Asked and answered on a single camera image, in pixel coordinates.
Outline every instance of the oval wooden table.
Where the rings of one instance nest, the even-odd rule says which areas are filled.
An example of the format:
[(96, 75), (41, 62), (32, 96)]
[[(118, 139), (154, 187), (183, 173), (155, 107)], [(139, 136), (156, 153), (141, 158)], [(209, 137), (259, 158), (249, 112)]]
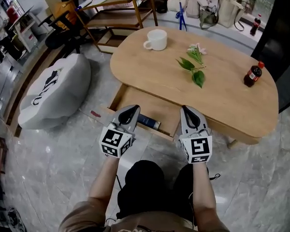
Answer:
[[(168, 34), (167, 48), (144, 49), (147, 33), (158, 28)], [(199, 67), (186, 54), (189, 45), (196, 43), (207, 51), (203, 88), (176, 61), (183, 57)], [(180, 106), (188, 105), (206, 116), (210, 128), (256, 144), (275, 128), (278, 118), (277, 89), (269, 72), (264, 68), (253, 87), (243, 83), (249, 68), (257, 64), (250, 56), (206, 37), (165, 27), (144, 28), (129, 35), (112, 55), (112, 73), (124, 85), (109, 108), (139, 104), (141, 113), (161, 121), (159, 132), (172, 139)]]

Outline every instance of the white mug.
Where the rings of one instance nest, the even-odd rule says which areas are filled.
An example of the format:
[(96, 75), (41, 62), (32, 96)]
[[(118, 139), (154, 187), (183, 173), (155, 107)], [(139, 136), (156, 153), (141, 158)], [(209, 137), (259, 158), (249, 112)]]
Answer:
[(148, 41), (145, 41), (144, 48), (161, 51), (166, 48), (167, 33), (161, 29), (151, 30), (147, 34)]

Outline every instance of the marble floor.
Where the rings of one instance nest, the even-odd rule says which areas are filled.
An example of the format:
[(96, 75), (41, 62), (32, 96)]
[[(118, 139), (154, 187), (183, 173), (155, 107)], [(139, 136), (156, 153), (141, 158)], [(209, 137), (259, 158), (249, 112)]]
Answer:
[[(2, 176), (6, 206), (19, 211), (29, 232), (54, 232), (76, 202), (84, 200), (105, 156), (98, 139), (110, 116), (107, 106), (119, 82), (110, 71), (111, 55), (91, 45), (81, 52), (90, 59), (92, 82), (80, 109), (64, 125), (51, 130), (22, 130), (7, 135), (9, 152)], [(91, 115), (93, 110), (101, 117)], [(118, 176), (124, 185), (127, 170), (147, 159), (162, 167), (171, 185), (185, 158), (174, 143), (137, 128), (136, 141), (120, 159)], [(290, 232), (290, 108), (279, 115), (276, 129), (258, 145), (238, 145), (215, 131), (208, 163), (217, 211), (231, 232)], [(116, 182), (107, 218), (118, 212)]]

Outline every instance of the table drawer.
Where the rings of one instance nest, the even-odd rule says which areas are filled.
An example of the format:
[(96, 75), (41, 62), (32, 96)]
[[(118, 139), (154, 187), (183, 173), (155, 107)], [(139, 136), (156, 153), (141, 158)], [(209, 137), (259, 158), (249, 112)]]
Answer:
[(108, 106), (108, 110), (115, 112), (122, 107), (134, 104), (141, 107), (142, 115), (161, 123), (158, 130), (151, 129), (140, 123), (137, 123), (138, 126), (153, 134), (173, 141), (180, 123), (181, 106), (122, 84), (117, 90), (111, 104)]

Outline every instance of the white bean bag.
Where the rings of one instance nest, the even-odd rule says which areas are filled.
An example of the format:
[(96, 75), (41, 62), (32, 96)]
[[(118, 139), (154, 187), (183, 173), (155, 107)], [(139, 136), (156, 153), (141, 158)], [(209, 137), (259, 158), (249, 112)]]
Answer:
[(90, 78), (90, 63), (84, 55), (59, 59), (29, 88), (20, 104), (18, 124), (35, 130), (65, 122), (83, 102)]

